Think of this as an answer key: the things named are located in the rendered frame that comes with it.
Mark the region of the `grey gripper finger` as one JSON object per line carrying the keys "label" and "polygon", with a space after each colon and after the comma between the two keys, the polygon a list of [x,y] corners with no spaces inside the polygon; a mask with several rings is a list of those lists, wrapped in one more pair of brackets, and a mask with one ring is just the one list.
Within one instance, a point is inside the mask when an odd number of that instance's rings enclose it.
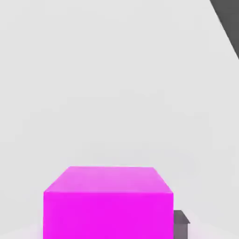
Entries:
{"label": "grey gripper finger", "polygon": [[174,210],[173,239],[201,239],[201,223],[192,212]]}

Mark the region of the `small magenta cube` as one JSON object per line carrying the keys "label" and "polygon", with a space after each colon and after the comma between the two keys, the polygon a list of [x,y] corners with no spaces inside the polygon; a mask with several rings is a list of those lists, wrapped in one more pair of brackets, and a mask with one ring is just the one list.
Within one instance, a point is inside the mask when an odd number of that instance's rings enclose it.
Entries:
{"label": "small magenta cube", "polygon": [[43,239],[173,239],[174,194],[152,167],[69,167],[43,194]]}

